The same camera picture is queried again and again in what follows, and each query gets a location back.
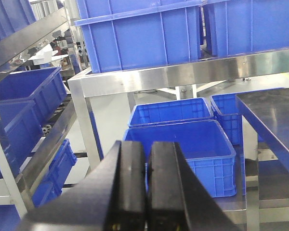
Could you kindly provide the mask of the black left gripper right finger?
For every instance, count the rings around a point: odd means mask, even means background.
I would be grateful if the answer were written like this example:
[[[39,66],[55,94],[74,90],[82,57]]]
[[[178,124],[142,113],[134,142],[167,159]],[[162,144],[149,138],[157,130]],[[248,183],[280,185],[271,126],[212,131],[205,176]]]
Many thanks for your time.
[[[177,142],[153,143],[147,180],[148,230],[239,230],[195,176]]]

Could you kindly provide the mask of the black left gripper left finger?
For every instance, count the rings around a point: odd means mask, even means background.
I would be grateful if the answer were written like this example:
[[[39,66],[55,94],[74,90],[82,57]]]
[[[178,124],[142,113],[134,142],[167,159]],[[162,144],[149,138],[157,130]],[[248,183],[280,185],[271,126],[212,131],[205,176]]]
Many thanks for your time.
[[[18,231],[143,231],[145,154],[138,141],[115,141],[100,164],[57,199],[30,210]]]

